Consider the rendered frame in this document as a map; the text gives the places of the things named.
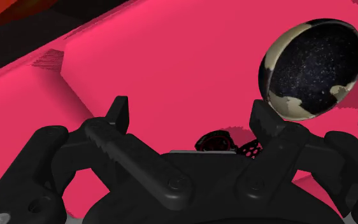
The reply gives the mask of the black and cream bowl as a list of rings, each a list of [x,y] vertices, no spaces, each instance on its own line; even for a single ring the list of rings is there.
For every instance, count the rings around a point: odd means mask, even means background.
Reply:
[[[279,36],[259,66],[261,97],[282,118],[308,120],[333,109],[358,80],[358,31],[320,18]]]

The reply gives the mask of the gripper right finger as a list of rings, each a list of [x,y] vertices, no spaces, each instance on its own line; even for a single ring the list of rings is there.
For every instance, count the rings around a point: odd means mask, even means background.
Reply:
[[[238,176],[238,197],[255,219],[294,224],[344,224],[350,214],[358,224],[358,139],[330,131],[324,137],[282,120],[269,104],[254,101],[250,128],[262,153]],[[296,171],[312,174],[336,210],[292,183]]]

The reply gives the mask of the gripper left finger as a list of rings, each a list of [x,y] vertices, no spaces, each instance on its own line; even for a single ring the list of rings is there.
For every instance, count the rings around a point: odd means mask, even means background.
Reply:
[[[74,132],[38,129],[0,179],[0,224],[173,224],[190,204],[192,183],[128,126],[128,98],[118,96],[106,116]],[[110,192],[73,218],[62,195],[87,168]]]

